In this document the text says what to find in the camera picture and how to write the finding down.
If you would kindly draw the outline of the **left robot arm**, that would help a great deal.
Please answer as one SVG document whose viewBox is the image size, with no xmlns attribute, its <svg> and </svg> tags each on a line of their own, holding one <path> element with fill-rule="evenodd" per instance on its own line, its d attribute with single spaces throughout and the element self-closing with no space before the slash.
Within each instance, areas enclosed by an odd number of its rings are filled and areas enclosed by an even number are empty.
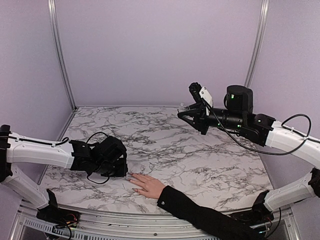
<svg viewBox="0 0 320 240">
<path fill-rule="evenodd" d="M 27 138 L 11 131 L 9 125 L 0 127 L 0 182 L 31 202 L 37 217 L 53 223 L 69 213 L 58 207 L 55 194 L 41 188 L 18 167 L 18 163 L 51 165 L 99 174 L 107 179 L 124 177 L 128 172 L 127 149 L 121 140 L 106 135 L 102 142 L 70 140 L 46 141 Z"/>
</svg>

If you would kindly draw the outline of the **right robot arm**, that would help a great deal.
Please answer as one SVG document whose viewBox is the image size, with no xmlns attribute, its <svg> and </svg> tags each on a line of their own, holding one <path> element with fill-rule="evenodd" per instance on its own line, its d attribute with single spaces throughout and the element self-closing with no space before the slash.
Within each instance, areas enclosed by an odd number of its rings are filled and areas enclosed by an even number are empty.
<svg viewBox="0 0 320 240">
<path fill-rule="evenodd" d="M 293 155 L 313 165 L 304 177 L 274 190 L 261 192 L 250 210 L 232 213 L 231 218 L 254 225 L 273 219 L 273 212 L 283 206 L 320 195 L 320 141 L 284 122 L 265 114 L 253 113 L 253 91 L 242 85 L 226 89 L 224 108 L 215 108 L 206 87 L 194 82 L 189 86 L 195 103 L 177 114 L 202 135 L 210 127 L 227 133 L 232 139 L 243 137 L 261 147 L 280 150 L 279 156 Z"/>
</svg>

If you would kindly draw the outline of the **person's bare hand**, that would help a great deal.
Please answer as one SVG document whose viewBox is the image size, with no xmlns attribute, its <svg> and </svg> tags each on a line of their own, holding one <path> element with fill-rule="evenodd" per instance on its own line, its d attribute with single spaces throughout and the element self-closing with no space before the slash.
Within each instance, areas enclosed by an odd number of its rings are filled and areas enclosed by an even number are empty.
<svg viewBox="0 0 320 240">
<path fill-rule="evenodd" d="M 135 185 L 134 192 L 150 199 L 158 200 L 166 187 L 160 180 L 145 174 L 129 173 L 127 180 Z"/>
</svg>

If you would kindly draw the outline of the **black sleeved forearm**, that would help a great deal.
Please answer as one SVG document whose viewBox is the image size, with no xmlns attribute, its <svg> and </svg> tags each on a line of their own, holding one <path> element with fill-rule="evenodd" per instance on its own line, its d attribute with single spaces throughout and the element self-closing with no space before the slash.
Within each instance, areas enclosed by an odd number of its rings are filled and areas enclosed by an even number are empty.
<svg viewBox="0 0 320 240">
<path fill-rule="evenodd" d="M 157 206 L 174 217 L 191 223 L 195 228 L 221 240 L 265 240 L 262 234 L 212 208 L 196 204 L 181 191 L 166 186 Z"/>
</svg>

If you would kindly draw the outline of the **clear nail polish bottle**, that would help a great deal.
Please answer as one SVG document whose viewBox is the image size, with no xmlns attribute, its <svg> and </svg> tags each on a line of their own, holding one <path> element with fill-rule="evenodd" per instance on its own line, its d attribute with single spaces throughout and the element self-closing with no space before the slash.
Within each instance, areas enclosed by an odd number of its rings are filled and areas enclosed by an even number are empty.
<svg viewBox="0 0 320 240">
<path fill-rule="evenodd" d="M 178 112 L 185 112 L 190 110 L 190 107 L 188 105 L 185 105 L 183 102 L 180 103 L 179 107 L 178 107 Z"/>
</svg>

